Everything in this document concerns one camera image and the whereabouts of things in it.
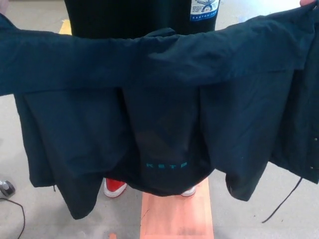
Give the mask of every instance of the red sneaker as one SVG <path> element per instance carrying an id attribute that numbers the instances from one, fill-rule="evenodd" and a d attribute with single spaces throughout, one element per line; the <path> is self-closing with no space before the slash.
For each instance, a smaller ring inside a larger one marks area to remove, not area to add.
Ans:
<path id="1" fill-rule="evenodd" d="M 195 192 L 196 192 L 196 186 L 192 187 L 191 189 L 187 190 L 186 192 L 182 193 L 181 195 L 183 197 L 187 197 L 188 198 L 188 197 L 193 196 L 195 194 Z"/>
<path id="2" fill-rule="evenodd" d="M 113 179 L 105 179 L 104 194 L 109 198 L 116 198 L 120 196 L 126 189 L 127 184 Z"/>

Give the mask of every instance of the jacket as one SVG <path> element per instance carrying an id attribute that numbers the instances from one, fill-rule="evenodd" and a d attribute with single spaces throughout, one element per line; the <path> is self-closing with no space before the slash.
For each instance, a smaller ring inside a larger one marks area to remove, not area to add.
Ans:
<path id="1" fill-rule="evenodd" d="M 0 16 L 0 95 L 14 94 L 30 180 L 73 218 L 103 177 L 158 196 L 214 169 L 248 201 L 268 162 L 319 181 L 318 3 L 227 29 L 81 39 Z"/>

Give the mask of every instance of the black t-shirt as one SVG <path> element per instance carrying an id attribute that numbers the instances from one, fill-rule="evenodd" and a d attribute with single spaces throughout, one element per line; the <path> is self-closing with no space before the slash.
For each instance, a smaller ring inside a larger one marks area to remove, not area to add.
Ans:
<path id="1" fill-rule="evenodd" d="M 65 4 L 75 36 L 137 38 L 166 27 L 178 34 L 212 31 L 219 0 L 65 0 Z"/>

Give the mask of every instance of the black drawstring cord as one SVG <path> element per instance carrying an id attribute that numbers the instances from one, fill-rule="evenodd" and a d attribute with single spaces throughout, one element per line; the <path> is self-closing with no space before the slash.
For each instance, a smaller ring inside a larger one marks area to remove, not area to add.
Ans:
<path id="1" fill-rule="evenodd" d="M 303 178 L 300 178 L 298 183 L 296 184 L 296 186 L 293 188 L 293 190 L 290 192 L 290 194 L 285 198 L 285 200 L 279 204 L 279 206 L 277 206 L 277 208 L 274 210 L 273 213 L 271 213 L 271 215 L 266 219 L 264 220 L 262 223 L 266 223 L 270 218 L 273 217 L 273 215 L 278 211 L 278 209 L 285 203 L 285 201 L 292 195 L 292 193 L 299 187 L 301 181 L 303 180 Z"/>

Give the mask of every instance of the concrete floor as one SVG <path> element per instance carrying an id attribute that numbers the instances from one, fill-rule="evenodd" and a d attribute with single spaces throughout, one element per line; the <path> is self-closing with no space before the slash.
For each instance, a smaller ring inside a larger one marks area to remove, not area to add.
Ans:
<path id="1" fill-rule="evenodd" d="M 222 0 L 217 28 L 247 18 L 298 6 L 299 0 Z M 7 16 L 23 29 L 58 32 L 67 12 L 62 1 L 12 1 Z M 0 98 L 0 179 L 11 180 L 12 199 L 23 204 L 26 227 L 22 239 L 139 239 L 142 194 L 128 189 L 115 200 L 101 192 L 95 210 L 75 221 L 52 188 L 34 189 L 28 179 L 27 159 L 12 96 Z M 248 203 L 227 192 L 224 175 L 210 178 L 211 207 L 216 239 L 319 239 L 319 187 L 302 182 L 297 191 L 265 225 L 261 221 L 289 194 L 298 178 L 269 165 Z M 18 206 L 0 202 L 0 238 L 15 239 L 22 228 Z"/>

